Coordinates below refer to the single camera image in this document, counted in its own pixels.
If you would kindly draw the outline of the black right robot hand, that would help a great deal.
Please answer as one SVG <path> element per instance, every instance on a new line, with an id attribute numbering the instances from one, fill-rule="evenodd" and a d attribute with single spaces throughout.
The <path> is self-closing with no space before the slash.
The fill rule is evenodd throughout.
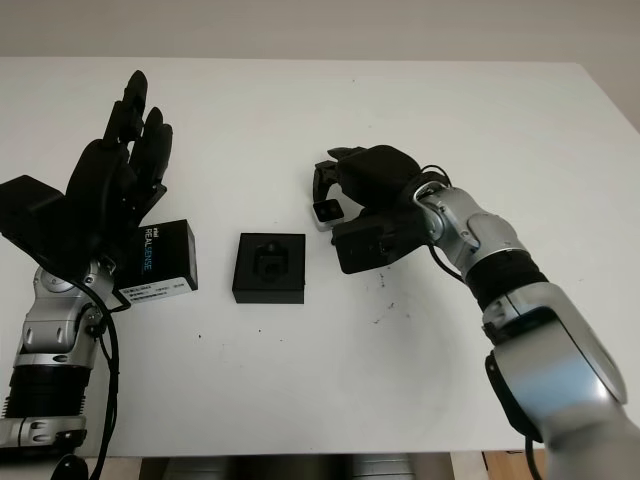
<path id="1" fill-rule="evenodd" d="M 336 147 L 327 154 L 328 160 L 314 166 L 312 184 L 312 209 L 322 230 L 344 220 L 339 202 L 329 197 L 334 185 L 364 208 L 384 209 L 421 173 L 412 157 L 389 145 Z"/>

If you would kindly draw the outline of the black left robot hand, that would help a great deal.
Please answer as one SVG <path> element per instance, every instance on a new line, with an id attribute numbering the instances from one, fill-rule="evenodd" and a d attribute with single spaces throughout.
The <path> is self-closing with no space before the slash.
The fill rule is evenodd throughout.
<path id="1" fill-rule="evenodd" d="M 91 255 L 123 263 L 142 219 L 166 193 L 163 177 L 173 129 L 154 107 L 145 110 L 148 81 L 135 71 L 116 101 L 104 135 L 92 141 L 68 182 Z"/>

